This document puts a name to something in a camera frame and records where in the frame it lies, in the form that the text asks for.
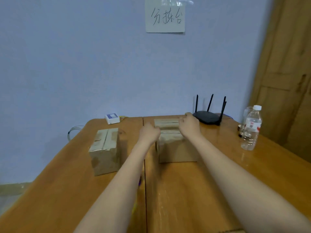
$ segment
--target wifi router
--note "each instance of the wifi router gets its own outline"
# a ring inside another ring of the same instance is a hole
[[[199,98],[198,95],[196,95],[196,104],[195,104],[195,112],[193,114],[194,117],[196,117],[201,123],[204,124],[208,124],[208,125],[217,125],[219,126],[222,120],[222,115],[224,113],[225,110],[225,106],[226,106],[226,97],[224,98],[223,104],[222,104],[222,109],[221,109],[221,114],[220,116],[218,116],[215,113],[209,112],[211,103],[212,103],[212,99],[213,99],[214,94],[212,94],[210,103],[208,105],[207,111],[196,111],[197,109],[197,100]]]

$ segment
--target white bottle cap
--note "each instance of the white bottle cap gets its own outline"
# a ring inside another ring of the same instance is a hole
[[[261,105],[254,105],[253,109],[254,109],[254,110],[259,110],[259,111],[260,111],[260,110],[261,110]]]

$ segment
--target cardboard box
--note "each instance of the cardboard box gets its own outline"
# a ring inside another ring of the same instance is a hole
[[[121,167],[118,128],[98,130],[89,149],[95,176],[116,172]]]
[[[160,127],[161,135],[156,142],[159,163],[196,162],[196,148],[183,137],[178,129],[178,119],[155,119],[155,126]]]

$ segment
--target wall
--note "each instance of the wall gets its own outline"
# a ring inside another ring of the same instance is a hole
[[[107,113],[240,120],[271,0],[193,0],[185,34],[145,32],[144,0],[0,0],[0,183],[32,181],[67,132]]]

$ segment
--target finger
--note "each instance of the finger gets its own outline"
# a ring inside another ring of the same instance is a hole
[[[178,122],[179,122],[179,124],[181,124],[181,123],[184,122],[184,119],[183,119],[183,118],[179,118],[179,119],[178,119]]]

